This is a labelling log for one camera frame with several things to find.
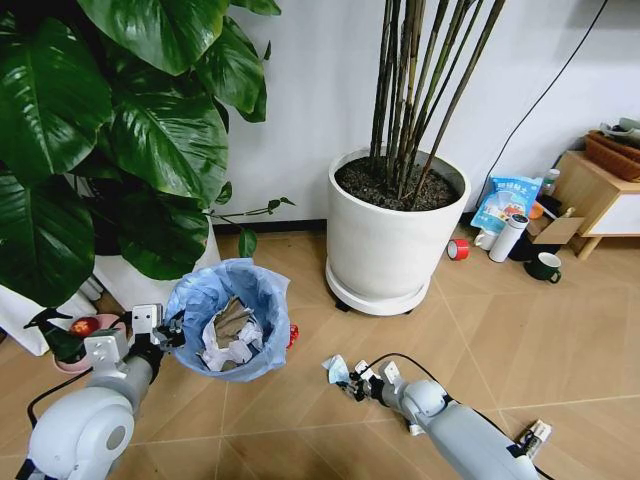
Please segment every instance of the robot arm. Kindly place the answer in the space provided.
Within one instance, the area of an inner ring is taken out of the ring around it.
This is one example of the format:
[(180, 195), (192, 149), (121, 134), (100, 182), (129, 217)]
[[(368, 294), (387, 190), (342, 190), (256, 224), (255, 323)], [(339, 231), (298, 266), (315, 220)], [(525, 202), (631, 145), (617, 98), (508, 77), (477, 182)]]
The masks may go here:
[(100, 480), (129, 445), (134, 418), (165, 351), (184, 343), (181, 319), (162, 326), (161, 305), (131, 312), (133, 337), (100, 330), (85, 339), (93, 372), (87, 386), (55, 402), (38, 420), (17, 478)]
[(539, 428), (523, 445), (515, 444), (476, 411), (453, 400), (439, 383), (405, 382), (392, 361), (382, 364), (379, 376), (360, 362), (350, 377), (350, 384), (341, 386), (356, 400), (371, 397), (402, 414), (410, 431), (428, 434), (463, 479), (538, 479), (532, 458), (551, 433), (548, 425), (536, 424)]

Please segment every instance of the pink bowl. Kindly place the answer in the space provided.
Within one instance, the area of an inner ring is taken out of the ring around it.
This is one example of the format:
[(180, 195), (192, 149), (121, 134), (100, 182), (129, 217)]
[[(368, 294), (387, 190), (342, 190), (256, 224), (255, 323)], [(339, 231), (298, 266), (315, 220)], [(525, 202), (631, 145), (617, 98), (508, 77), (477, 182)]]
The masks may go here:
[[(86, 316), (97, 318), (98, 321), (100, 322), (101, 329), (109, 328), (109, 326), (119, 318), (118, 315), (112, 315), (110, 313), (102, 313), (99, 315), (86, 315)], [(122, 323), (119, 323), (118, 325), (116, 325), (115, 328), (119, 328), (120, 330), (126, 330), (126, 327)], [(70, 375), (82, 373), (85, 370), (88, 370), (89, 367), (91, 367), (91, 363), (89, 362), (89, 359), (87, 358), (86, 355), (82, 358), (82, 360), (76, 363), (59, 362), (58, 360), (55, 359), (55, 357), (53, 357), (53, 365), (56, 367), (58, 371), (62, 373), (68, 373)]]

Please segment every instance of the small white cup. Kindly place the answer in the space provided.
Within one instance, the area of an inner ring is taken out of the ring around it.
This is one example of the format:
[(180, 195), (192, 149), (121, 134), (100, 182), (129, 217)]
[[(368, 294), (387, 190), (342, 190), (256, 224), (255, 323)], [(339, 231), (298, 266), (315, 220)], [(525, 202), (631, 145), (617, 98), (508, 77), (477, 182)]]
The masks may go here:
[(498, 238), (498, 234), (496, 232), (492, 232), (491, 230), (485, 230), (484, 228), (480, 230), (480, 233), (473, 241), (473, 244), (476, 247), (480, 247), (483, 250), (491, 250), (493, 244), (496, 242), (496, 238)]

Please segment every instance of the blue package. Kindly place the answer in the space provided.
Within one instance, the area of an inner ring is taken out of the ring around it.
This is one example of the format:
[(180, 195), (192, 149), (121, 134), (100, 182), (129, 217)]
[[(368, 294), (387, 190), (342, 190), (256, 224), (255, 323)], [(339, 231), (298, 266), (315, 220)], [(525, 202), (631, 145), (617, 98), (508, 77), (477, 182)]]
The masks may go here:
[[(174, 350), (178, 361), (191, 370), (228, 382), (249, 382), (286, 363), (289, 314), (286, 292), (289, 279), (256, 267), (249, 258), (225, 260), (182, 277), (171, 292), (164, 322), (184, 310), (184, 346)], [(264, 332), (264, 348), (244, 365), (212, 372), (197, 355), (204, 348), (202, 330), (231, 296), (253, 309)]]
[(491, 192), (484, 197), (471, 225), (500, 233), (513, 214), (529, 216), (542, 178), (491, 177)]

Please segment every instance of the garbage bag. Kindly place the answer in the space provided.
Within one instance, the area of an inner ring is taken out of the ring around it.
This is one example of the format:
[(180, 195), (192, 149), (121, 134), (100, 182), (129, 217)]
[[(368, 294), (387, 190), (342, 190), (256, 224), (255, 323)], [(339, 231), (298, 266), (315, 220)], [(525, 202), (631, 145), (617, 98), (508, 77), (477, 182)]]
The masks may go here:
[[(167, 323), (184, 310), (185, 345), (173, 353), (185, 367), (229, 382), (249, 382), (286, 363), (289, 315), (286, 291), (289, 279), (251, 259), (231, 259), (185, 275), (169, 296), (164, 317)], [(212, 372), (197, 355), (204, 348), (202, 331), (211, 317), (237, 295), (253, 309), (264, 332), (264, 348), (249, 362), (226, 372)]]

